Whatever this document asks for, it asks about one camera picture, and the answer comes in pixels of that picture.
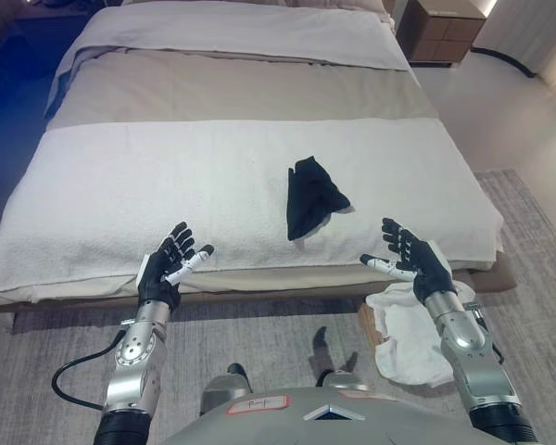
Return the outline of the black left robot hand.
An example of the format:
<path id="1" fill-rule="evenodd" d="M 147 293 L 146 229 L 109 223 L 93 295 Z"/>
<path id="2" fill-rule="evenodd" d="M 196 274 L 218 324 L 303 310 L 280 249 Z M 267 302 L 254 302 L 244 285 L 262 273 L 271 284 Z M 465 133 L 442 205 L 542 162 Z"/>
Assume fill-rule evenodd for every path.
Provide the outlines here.
<path id="1" fill-rule="evenodd" d="M 177 309 L 181 302 L 179 284 L 200 268 L 215 250 L 212 245 L 195 250 L 194 245 L 192 230 L 186 222 L 180 222 L 155 251 L 144 255 L 135 280 L 140 305 L 161 302 L 170 312 Z"/>

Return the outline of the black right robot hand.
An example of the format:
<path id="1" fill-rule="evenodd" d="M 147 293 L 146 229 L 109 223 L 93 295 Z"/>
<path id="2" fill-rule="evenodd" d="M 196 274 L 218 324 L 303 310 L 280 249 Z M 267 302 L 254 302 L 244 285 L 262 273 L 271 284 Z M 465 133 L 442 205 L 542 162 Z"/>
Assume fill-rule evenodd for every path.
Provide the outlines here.
<path id="1" fill-rule="evenodd" d="M 435 293 L 457 293 L 449 263 L 434 241 L 424 241 L 393 219 L 382 220 L 383 240 L 387 248 L 398 254 L 397 260 L 386 260 L 361 254 L 360 262 L 398 280 L 412 282 L 419 302 Z"/>

